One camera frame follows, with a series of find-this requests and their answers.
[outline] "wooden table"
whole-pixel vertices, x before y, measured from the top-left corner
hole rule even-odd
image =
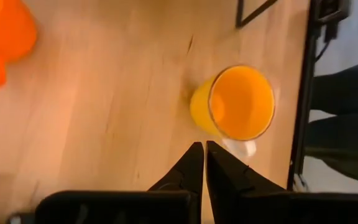
[[[39,41],[0,89],[0,220],[63,189],[148,189],[214,139],[189,98],[238,63],[263,71],[277,101],[250,165],[286,186],[308,0],[280,0],[241,30],[236,0],[25,2]],[[206,190],[203,201],[208,222]]]

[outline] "wood grain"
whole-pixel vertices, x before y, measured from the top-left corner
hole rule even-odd
[[[148,189],[192,142],[218,141],[193,124],[189,98],[238,63],[261,70],[277,102],[250,165],[286,186],[307,0],[280,0],[241,30],[235,0],[25,3],[39,39],[0,89],[0,220],[63,189]]]

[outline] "orange mug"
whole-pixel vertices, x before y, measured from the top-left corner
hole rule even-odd
[[[6,81],[5,63],[29,53],[37,39],[35,22],[20,0],[0,0],[0,86]]]

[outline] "black frame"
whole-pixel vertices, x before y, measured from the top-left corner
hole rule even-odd
[[[242,19],[243,7],[244,7],[244,0],[239,0],[237,5],[237,16],[236,16],[236,28],[240,29],[247,25],[250,21],[254,20],[258,17],[261,13],[263,13],[266,9],[276,3],[277,0],[267,0],[263,3],[259,8],[257,8],[254,12],[249,14],[248,17]]]
[[[305,157],[304,140],[309,120],[311,104],[311,86],[313,84],[314,65],[316,57],[316,44],[319,37],[319,25],[315,21],[316,1],[310,1],[308,27],[303,52],[301,81],[296,108],[296,120],[291,150],[291,163],[288,171],[287,189],[293,190],[295,174],[301,174],[303,159]]]

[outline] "glass of orange juice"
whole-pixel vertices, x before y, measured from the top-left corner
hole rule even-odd
[[[245,142],[250,155],[256,150],[253,139],[268,128],[274,107],[272,87],[262,73],[250,66],[235,65],[194,92],[190,112],[199,127],[221,136],[225,143]]]

